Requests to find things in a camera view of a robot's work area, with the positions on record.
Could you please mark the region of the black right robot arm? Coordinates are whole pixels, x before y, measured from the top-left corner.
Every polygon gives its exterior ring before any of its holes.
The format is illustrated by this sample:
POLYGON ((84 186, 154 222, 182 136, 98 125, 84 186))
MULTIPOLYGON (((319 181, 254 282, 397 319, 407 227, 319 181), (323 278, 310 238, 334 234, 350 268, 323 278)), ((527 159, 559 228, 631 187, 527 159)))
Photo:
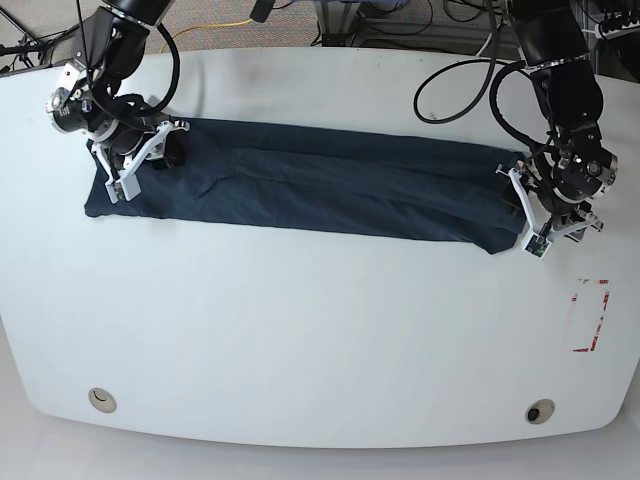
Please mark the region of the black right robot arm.
POLYGON ((107 165, 117 171, 153 137, 169 116, 180 77, 180 57, 162 19, 170 1, 106 1, 79 22, 75 56, 65 65, 46 106, 62 133, 82 131, 105 149, 107 165), (167 93, 151 105, 139 94, 119 93, 122 82, 140 66, 150 29, 167 42, 172 58, 167 93))

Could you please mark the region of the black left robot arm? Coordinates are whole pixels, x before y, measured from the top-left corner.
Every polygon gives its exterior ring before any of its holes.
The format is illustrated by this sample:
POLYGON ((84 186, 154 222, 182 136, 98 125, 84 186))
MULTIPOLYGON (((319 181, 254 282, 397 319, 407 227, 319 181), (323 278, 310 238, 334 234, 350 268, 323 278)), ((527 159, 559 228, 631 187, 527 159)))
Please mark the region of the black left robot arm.
POLYGON ((618 176, 618 159, 602 145, 604 97, 589 49, 567 1, 507 1, 509 24, 551 129, 533 163, 537 196, 553 215, 567 215, 602 196, 618 176))

